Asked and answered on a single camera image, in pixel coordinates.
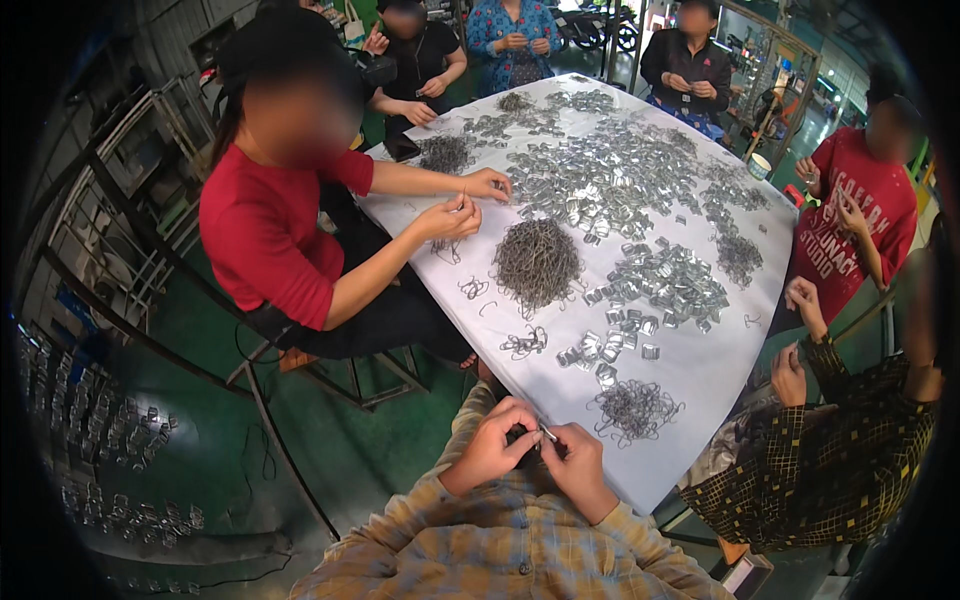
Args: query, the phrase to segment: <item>white tablecloth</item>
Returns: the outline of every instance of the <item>white tablecloth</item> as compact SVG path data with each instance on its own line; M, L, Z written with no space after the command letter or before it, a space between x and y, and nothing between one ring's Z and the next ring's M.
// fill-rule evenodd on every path
M574 92L600 87L614 96L616 105L622 109L617 113L619 116L627 118L634 110L644 110L644 122L681 129L696 140L701 160L706 155L715 155L730 164L737 162L735 157L688 125L638 98L597 82L578 83L570 77L561 76L518 89L529 92L539 106L545 107L544 96L559 89ZM448 114L452 118L433 125L433 131L416 128L407 134L416 140L434 135L436 131L458 133L465 117L498 114L496 99L497 96L491 96L455 108ZM600 115L565 109L561 117L567 135L583 136L594 131ZM512 136L508 141L509 148L498 150L484 147L474 151L477 156L476 168L491 167L504 171L512 165L506 159L506 154L526 152L528 142L540 144L546 141L555 145L560 141L547 135L529 135L525 128L510 128L508 133ZM369 154L374 158L387 157L382 145L371 149ZM783 285L796 209L769 183L752 180L746 173L744 182L762 190L773 207L749 213L731 207L740 234L754 240L763 256L762 270L753 273L753 283L743 291L715 268L717 250L715 244L708 240L713 227L707 223L706 217L695 216L676 203L669 217L649 211L654 229L647 232L647 239L654 252L660 248L652 240L661 235L671 243L692 248L697 256L714 266L713 276L727 288L731 306L723 311L722 323L712 324L712 330L706 335L700 332L693 319L678 329L661 328L653 338L639 335L641 343L660 346L660 360L657 362L642 360L638 348L623 350L613 364L619 380L657 382L676 401L686 404L685 410L675 418L674 423L660 429L660 436L655 441L640 440L620 449L610 438L604 440L604 468L609 483L622 499L642 513L653 511L669 493L730 412L759 354ZM708 182L698 181L695 193L703 191L707 185ZM377 195L358 200L363 209L394 236L406 228L421 210L438 201L432 197ZM517 312L517 303L497 293L496 285L488 273L492 270L494 248L503 239L504 229L519 222L520 218L515 206L484 201L482 207L483 226L477 235L460 244L458 250L462 260L459 264L449 264L440 256L431 254L429 245L415 253L410 263L450 320L514 395L532 401L547 423L577 421L592 432L602 417L599 410L588 411L586 408L588 400L600 392L596 377L592 372L583 372L576 367L561 369L555 357L561 350L577 346L588 329L605 339L610 327L604 313L610 307L606 302L588 307L578 296L563 312L557 302L542 308L531 324L541 325L546 330L549 337L546 350L524 360L512 360L511 353L500 350L499 346L509 334L523 335L527 331L527 323ZM675 221L676 215L686 217L686 226ZM766 226L766 234L759 231L761 224ZM590 287L606 283L607 273L613 270L614 261L623 258L620 245L625 240L614 233L603 240L599 247L592 248L583 243L584 234L581 231L569 231L587 264L584 280ZM490 281L491 287L483 296L468 300L457 283L466 282L472 276ZM491 300L496 300L497 305L487 306L483 316L479 316L481 306ZM662 316L662 311L652 309L646 299L630 302L624 308L631 307L642 310L644 314ZM744 315L750 315L751 318L759 316L761 325L748 328L744 323Z

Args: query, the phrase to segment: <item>ponytail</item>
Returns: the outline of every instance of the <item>ponytail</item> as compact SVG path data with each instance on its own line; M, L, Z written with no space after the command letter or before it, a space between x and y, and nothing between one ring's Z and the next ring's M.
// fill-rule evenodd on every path
M210 155L210 170L217 167L217 163L227 153L227 148L240 129L240 119L243 117L243 93L232 93L227 97L227 107L217 123L217 135L213 139L213 151Z

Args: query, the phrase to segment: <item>tote bag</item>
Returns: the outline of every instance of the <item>tote bag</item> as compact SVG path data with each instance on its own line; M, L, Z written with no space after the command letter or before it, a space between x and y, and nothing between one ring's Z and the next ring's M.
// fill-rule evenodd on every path
M363 29L363 21L357 16L357 10L353 7L350 0L344 1L344 15L347 17L347 24L344 25L344 39L350 48L360 49L367 38Z

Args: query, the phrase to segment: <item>factory floor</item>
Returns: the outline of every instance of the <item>factory floor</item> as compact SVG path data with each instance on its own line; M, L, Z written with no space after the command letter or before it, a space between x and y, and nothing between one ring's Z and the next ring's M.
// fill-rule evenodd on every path
M599 54L572 50L554 58L558 72L577 70L596 73ZM619 57L618 81L630 77L629 57ZM637 91L643 89L642 82ZM455 100L468 100L460 85L451 90ZM791 156L808 155L824 136L824 123L812 113L791 147ZM377 143L382 126L368 117L368 139ZM774 175L782 189L791 182L792 163ZM187 256L208 280L214 281L200 245ZM166 295L151 318L150 333L162 344L203 368L225 376L241 362L234 344L236 321L201 294L179 274L167 283ZM844 310L837 325L851 322L876 299L873 286L865 285ZM769 365L776 349L798 337L794 332L778 336L761 353L761 364ZM858 371L879 358L879 326L864 328L840 350ZM239 345L250 351L259 338L239 328ZM276 358L276 353L265 359ZM294 373L281 374L277 365L262 365L257 373L283 441L296 462L307 486L345 534L364 523L370 513L381 511L394 493L406 492L416 479L433 466L449 437L449 425L473 378L445 369L417 350L418 366L430 394L408 394L364 414L325 394ZM338 363L326 363L331 377L346 383L346 371ZM181 566L146 564L131 560L103 558L105 574L120 589L135 578L141 591L148 580L167 589L172 580L186 589L187 582L213 586L221 582L262 578L245 583L223 583L204 588L206 598L285 598L290 586L323 558L328 546L325 530L313 520L297 494L291 478L274 457L276 450L265 444L260 416L252 402L222 391L165 362L146 348L130 344L116 352L111 369L128 393L143 407L156 406L160 414L176 414L180 426L171 442L156 455L153 464L140 474L116 466L102 470L104 496L121 492L131 504L143 502L162 507L164 500L177 502L185 510L195 504L204 512L207 534L246 534L280 531L293 543L295 556L273 556L233 564ZM362 364L362 385L366 391L395 384L382 368ZM664 502L660 519L678 513L676 498ZM674 531L710 536L696 516ZM719 558L716 548L681 544L710 569ZM757 598L810 598L830 572L831 548L797 550L768 558L776 566L771 579Z

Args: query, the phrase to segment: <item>red shirt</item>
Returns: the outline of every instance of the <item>red shirt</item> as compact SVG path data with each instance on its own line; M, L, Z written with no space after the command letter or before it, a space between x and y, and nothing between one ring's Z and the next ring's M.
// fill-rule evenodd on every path
M856 234L839 225L841 186L867 219L885 285L910 252L917 228L917 197L902 165L880 162L870 154L863 130L837 130L812 158L820 168L824 202L800 216L790 276L816 284L820 309L829 324L870 276Z
M347 151L317 171L265 167L230 144L206 181L200 197L204 250L217 281L241 309L268 301L300 324L323 328L344 251L317 228L320 180L366 196L373 160Z

